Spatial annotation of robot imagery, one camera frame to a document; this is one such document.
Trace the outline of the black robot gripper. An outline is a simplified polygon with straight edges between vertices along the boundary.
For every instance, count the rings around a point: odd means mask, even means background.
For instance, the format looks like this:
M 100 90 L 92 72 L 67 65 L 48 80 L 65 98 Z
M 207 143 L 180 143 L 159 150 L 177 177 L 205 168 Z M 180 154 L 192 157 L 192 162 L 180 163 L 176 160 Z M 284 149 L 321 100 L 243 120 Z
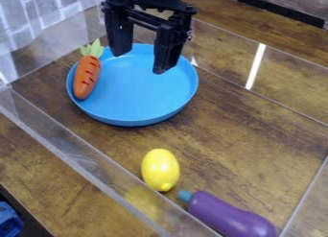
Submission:
M 181 0 L 105 0 L 101 5 L 113 55 L 119 57 L 132 50 L 133 25 L 137 24 L 156 31 L 152 72 L 163 74 L 173 68 L 191 38 L 195 7 Z

